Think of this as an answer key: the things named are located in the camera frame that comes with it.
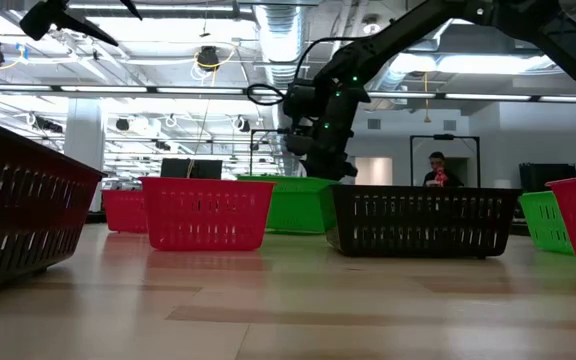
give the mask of man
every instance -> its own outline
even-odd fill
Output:
[[[430,167],[432,171],[426,174],[424,178],[424,186],[432,187],[460,187],[464,186],[464,183],[459,180],[457,175],[448,171],[445,168],[446,158],[444,154],[439,151],[435,151],[430,154]]]

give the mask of light fixture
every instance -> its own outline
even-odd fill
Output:
[[[286,94],[286,90],[279,90],[280,93],[282,94]],[[253,95],[274,95],[277,96],[277,93],[274,90],[269,90],[269,89],[253,89],[252,90],[252,94]]]
[[[516,75],[543,63],[540,56],[520,58],[498,55],[451,55],[443,58],[437,71],[458,74]]]
[[[576,103],[576,96],[542,96],[541,102]]]
[[[415,71],[437,71],[437,61],[430,55],[414,55],[401,53],[388,68],[393,73],[411,73]]]
[[[372,35],[376,34],[381,30],[381,26],[377,24],[379,21],[378,14],[367,14],[361,20],[362,24],[364,25],[364,34]]]
[[[417,92],[369,92],[370,97],[380,99],[432,99],[435,97],[434,93],[417,93]]]
[[[13,85],[0,84],[0,91],[50,91],[47,85]]]
[[[88,92],[147,92],[144,86],[62,86],[63,91],[88,91]]]
[[[497,101],[528,101],[529,95],[491,95],[491,94],[446,94],[450,100],[497,100]]]
[[[232,11],[232,7],[228,6],[189,6],[189,5],[160,5],[160,4],[135,4],[137,10],[149,11],[170,11],[170,10],[188,10],[188,11]],[[69,9],[82,9],[82,10],[126,10],[126,7],[121,4],[70,4]],[[241,12],[249,12],[248,9],[242,8]]]
[[[364,33],[368,35],[376,34],[381,30],[381,26],[379,24],[366,24],[364,26]]]
[[[232,88],[201,88],[201,87],[158,87],[157,92],[163,94],[211,94],[211,95],[243,95],[244,89]]]

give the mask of ceiling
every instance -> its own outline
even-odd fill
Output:
[[[53,30],[40,41],[31,40],[23,34],[17,23],[34,2],[0,2],[5,3],[5,7],[0,7],[0,42],[5,57],[2,65],[11,66],[0,70],[0,84],[244,88],[252,83],[275,81],[281,86],[283,83],[279,81],[281,76],[285,76],[281,73],[294,73],[295,59],[288,57],[293,53],[298,54],[300,51],[297,50],[303,50],[309,42],[331,35],[366,35],[366,19],[385,27],[389,19],[401,17],[418,3],[413,0],[264,1],[264,4],[274,2],[302,5],[299,8],[301,10],[294,14],[292,27],[277,35],[264,33],[265,13],[260,12],[258,6],[261,1],[256,0],[240,1],[238,4],[232,1],[210,0],[200,4],[180,0],[142,0],[137,3],[144,15],[143,21],[132,17],[121,7],[119,1],[71,1],[70,13],[73,16],[86,17],[113,36],[119,42],[118,47],[113,47],[68,30]],[[275,9],[277,6],[287,8],[286,5],[275,5]],[[576,0],[562,1],[562,6],[576,16]],[[291,36],[294,32],[299,32],[299,36],[293,39]],[[275,37],[272,37],[271,41],[263,41],[266,35]],[[438,38],[440,42],[432,51],[422,48],[426,44],[420,43],[418,47],[407,52],[415,56],[430,56],[437,63],[456,54],[524,58],[543,55],[531,45],[516,42],[495,29],[461,22],[447,26]],[[213,73],[198,69],[195,55],[202,46],[215,46],[220,62],[223,62],[214,72],[214,76]],[[338,45],[328,43],[315,47],[304,62],[301,75],[312,77],[330,60],[336,49]],[[521,74],[470,74],[441,69],[427,72],[426,76],[420,73],[403,73],[394,87],[384,88],[384,78],[390,71],[389,65],[384,66],[375,79],[367,84],[367,88],[378,91],[460,94],[576,95],[576,82],[552,64],[545,64],[536,71]],[[107,145],[106,151],[109,155],[119,152],[139,154],[126,157],[121,164],[139,163],[145,157],[143,154],[166,151],[157,149],[152,143],[128,140],[158,137],[162,141],[180,144],[173,151],[184,156],[193,153],[208,156],[212,152],[211,156],[217,157],[235,153],[241,159],[232,161],[233,168],[244,169],[248,159],[239,155],[245,154],[249,149],[246,144],[249,134],[237,130],[233,123],[237,119],[244,119],[253,129],[274,129],[285,122],[278,109],[259,107],[246,100],[225,100],[211,96],[202,96],[202,99],[183,97],[178,95],[174,98],[141,98],[138,94],[127,97],[112,93],[98,96],[108,113],[108,137],[115,140],[124,138]],[[28,125],[28,114],[33,112],[65,127],[68,105],[69,99],[64,96],[0,93],[0,125],[39,139],[46,134]],[[467,116],[480,108],[482,103],[461,100],[427,102],[423,99],[375,99],[364,105],[360,112],[414,112],[427,106],[432,109],[458,110],[461,115]],[[115,123],[120,118],[135,123],[145,121],[148,126],[145,130],[119,131]],[[62,146],[61,134],[47,135],[54,138],[43,141],[47,146],[57,149]],[[197,145],[196,139],[199,137],[216,139],[217,146],[201,143]],[[263,144],[260,149],[260,156],[267,158],[264,158],[259,171],[293,171],[296,168],[294,159],[285,158],[278,139],[269,136],[265,140],[270,140],[270,143]],[[116,172],[133,175],[156,172],[157,162],[154,161],[153,164],[152,159],[148,162],[151,165],[139,166],[139,171]]]

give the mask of wooden floor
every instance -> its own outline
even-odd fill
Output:
[[[352,259],[322,237],[161,253],[84,229],[77,253],[0,290],[0,360],[576,360],[576,262]]]

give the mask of robotic arm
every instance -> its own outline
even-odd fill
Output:
[[[293,119],[286,146],[308,176],[339,180],[356,176],[346,162],[359,102],[369,102],[364,85],[394,55],[451,18],[494,26],[533,43],[576,80],[576,22],[555,0],[427,0],[381,32],[337,51],[313,80],[296,79],[288,88],[284,113]],[[312,126],[302,118],[318,117]]]

